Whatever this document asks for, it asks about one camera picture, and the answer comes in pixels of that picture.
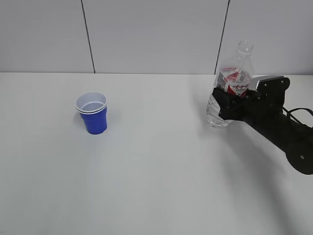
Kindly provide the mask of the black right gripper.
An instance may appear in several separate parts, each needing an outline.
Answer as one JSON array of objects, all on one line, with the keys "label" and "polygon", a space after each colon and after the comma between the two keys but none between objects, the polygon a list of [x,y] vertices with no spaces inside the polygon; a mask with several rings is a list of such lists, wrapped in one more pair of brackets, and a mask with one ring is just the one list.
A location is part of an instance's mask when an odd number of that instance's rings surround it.
[{"label": "black right gripper", "polygon": [[289,128],[287,116],[268,106],[255,91],[248,90],[244,97],[239,97],[215,87],[212,95],[220,107],[219,117],[223,120],[243,121],[262,130]]}]

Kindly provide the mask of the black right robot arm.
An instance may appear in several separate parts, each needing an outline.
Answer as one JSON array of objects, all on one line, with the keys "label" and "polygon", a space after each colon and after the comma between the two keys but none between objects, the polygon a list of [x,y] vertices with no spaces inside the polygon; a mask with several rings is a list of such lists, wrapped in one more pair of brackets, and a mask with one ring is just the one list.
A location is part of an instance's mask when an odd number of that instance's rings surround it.
[{"label": "black right robot arm", "polygon": [[247,91],[245,97],[214,88],[219,117],[243,121],[282,150],[293,168],[313,173],[313,129],[291,118],[283,108],[284,91]]}]

